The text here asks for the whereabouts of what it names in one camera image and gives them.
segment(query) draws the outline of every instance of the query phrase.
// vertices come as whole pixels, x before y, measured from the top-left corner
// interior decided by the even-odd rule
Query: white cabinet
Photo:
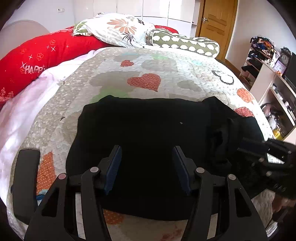
[[[130,14],[133,16],[142,16],[143,0],[118,0],[117,12]]]
[[[170,0],[143,0],[144,17],[168,17]]]
[[[170,0],[168,18],[192,23],[195,0]]]
[[[94,17],[94,0],[74,0],[74,22]]]
[[[190,36],[191,23],[169,18],[168,27],[177,30],[181,35]]]
[[[143,21],[147,23],[153,23],[154,25],[167,26],[167,18],[158,18],[158,17],[143,17]]]
[[[116,12],[117,0],[94,0],[94,15],[100,12]]]

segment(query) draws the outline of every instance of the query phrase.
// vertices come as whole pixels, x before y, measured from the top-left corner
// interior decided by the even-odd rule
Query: quilted bedspread
[[[181,98],[201,101],[216,96],[242,116],[254,116],[264,138],[273,136],[258,103],[235,75],[214,58],[188,51],[111,47],[84,62],[60,83],[57,93],[37,115],[20,149],[41,152],[37,175],[37,195],[45,194],[57,175],[65,172],[65,162],[77,131],[82,109],[107,95],[129,98]],[[16,158],[12,166],[10,186]],[[253,203],[266,226],[271,219],[274,194],[265,190]],[[84,236],[79,195],[76,199],[78,232]],[[22,238],[27,226],[13,215],[12,195],[7,198],[10,225]],[[114,241],[180,240],[187,220],[156,221],[104,211]],[[209,237],[215,233],[215,225]]]

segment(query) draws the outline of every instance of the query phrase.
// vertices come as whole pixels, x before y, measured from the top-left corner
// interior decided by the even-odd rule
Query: door handle
[[[205,23],[206,21],[209,21],[209,20],[208,20],[208,19],[206,19],[206,18],[204,17],[204,23]]]

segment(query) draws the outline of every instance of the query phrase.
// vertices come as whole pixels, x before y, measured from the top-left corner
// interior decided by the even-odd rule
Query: pillowcase
[[[90,50],[110,46],[94,36],[74,36],[73,28],[28,40],[0,60],[0,106],[16,96],[45,69]]]
[[[94,35],[99,40],[122,47],[142,47],[146,45],[146,36],[155,27],[152,23],[128,14],[100,13],[94,18],[79,22],[74,35]]]
[[[173,34],[179,34],[179,32],[177,30],[167,27],[167,26],[155,25],[155,28],[162,28],[162,29],[169,30]]]
[[[219,44],[213,40],[204,37],[189,38],[160,28],[151,31],[149,42],[156,47],[179,48],[213,58],[217,57],[220,50]]]

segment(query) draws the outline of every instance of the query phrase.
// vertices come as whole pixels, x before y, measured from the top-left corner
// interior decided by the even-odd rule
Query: white wardrobe
[[[131,14],[194,37],[200,0],[74,0],[75,23],[99,12]]]

